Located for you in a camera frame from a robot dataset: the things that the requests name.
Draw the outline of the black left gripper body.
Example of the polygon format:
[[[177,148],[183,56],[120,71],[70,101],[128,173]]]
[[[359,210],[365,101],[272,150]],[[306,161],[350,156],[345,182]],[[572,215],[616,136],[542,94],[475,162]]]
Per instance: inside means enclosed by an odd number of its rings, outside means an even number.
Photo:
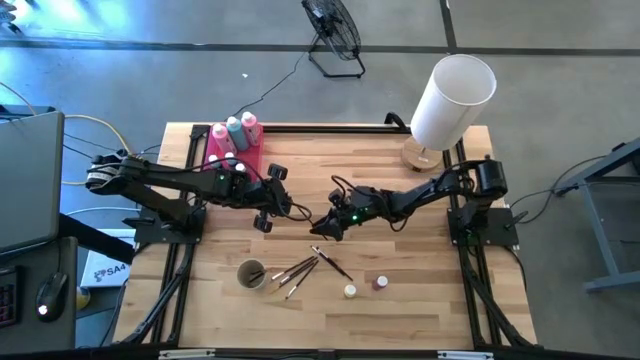
[[[259,214],[255,216],[253,227],[263,233],[272,230],[269,217],[287,217],[280,212],[281,196],[287,192],[282,184],[288,174],[286,167],[270,164],[267,171],[269,178],[251,181],[247,169],[233,170],[234,185],[230,207],[233,209],[255,209]]]

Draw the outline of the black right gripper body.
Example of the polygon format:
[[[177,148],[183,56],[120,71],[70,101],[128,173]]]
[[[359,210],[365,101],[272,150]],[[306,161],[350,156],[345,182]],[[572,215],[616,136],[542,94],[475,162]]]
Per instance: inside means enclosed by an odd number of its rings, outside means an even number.
[[[336,189],[328,197],[332,204],[327,215],[329,222],[347,229],[366,221],[382,218],[394,220],[389,197],[373,187],[355,187],[348,191]]]

